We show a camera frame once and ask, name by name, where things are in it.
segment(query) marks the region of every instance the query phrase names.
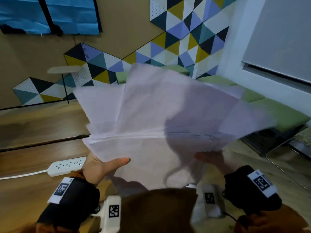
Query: left hand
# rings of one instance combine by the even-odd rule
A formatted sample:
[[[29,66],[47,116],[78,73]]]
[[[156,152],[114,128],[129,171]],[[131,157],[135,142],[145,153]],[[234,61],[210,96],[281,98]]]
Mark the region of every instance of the left hand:
[[[116,170],[129,162],[129,158],[117,158],[103,163],[93,153],[89,153],[82,167],[83,175],[89,183],[98,185],[107,173]]]

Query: power strip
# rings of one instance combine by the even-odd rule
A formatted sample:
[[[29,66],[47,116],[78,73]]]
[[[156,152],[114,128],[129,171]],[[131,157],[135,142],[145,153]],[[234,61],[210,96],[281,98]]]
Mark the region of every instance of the power strip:
[[[82,168],[85,160],[86,156],[54,162],[49,166],[48,174],[50,176],[59,176],[79,170]]]

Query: brown sleeve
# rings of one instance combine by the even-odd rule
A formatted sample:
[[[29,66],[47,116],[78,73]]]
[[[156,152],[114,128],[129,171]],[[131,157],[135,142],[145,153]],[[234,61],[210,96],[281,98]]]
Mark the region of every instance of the brown sleeve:
[[[70,173],[71,177],[80,177],[85,179],[85,177],[82,174],[82,170],[77,170],[77,171],[72,171]],[[27,227],[24,227],[21,229],[20,233],[57,233],[57,232],[62,232],[62,233],[74,233],[75,231],[68,230],[63,227],[54,227],[52,225],[48,225],[45,223],[37,223],[33,224]]]
[[[279,210],[261,211],[260,216],[241,216],[234,233],[307,233],[308,223],[292,208],[283,204]]]

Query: chair leg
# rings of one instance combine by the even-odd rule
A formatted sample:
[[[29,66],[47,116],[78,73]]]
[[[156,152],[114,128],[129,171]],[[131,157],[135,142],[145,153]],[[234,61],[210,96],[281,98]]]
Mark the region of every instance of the chair leg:
[[[284,172],[287,176],[289,176],[294,182],[296,182],[297,184],[299,184],[299,185],[300,185],[301,187],[303,187],[304,189],[308,190],[308,188],[304,187],[302,184],[300,184],[298,181],[296,181],[293,177],[291,177],[291,176],[290,176],[288,173],[286,173],[282,168],[280,168],[278,165],[276,165],[272,160],[270,160],[270,159],[268,158],[268,154],[269,154],[269,153],[271,153],[273,150],[275,150],[276,148],[280,147],[281,145],[283,145],[283,144],[289,142],[289,141],[292,140],[292,139],[293,139],[293,137],[287,139],[286,141],[284,141],[283,143],[281,143],[281,144],[278,145],[277,147],[273,148],[272,150],[270,150],[269,152],[267,152],[267,153],[265,154],[265,157],[266,157],[266,159],[269,160],[273,165],[275,165],[278,169],[280,169],[280,170],[281,170],[282,172]]]

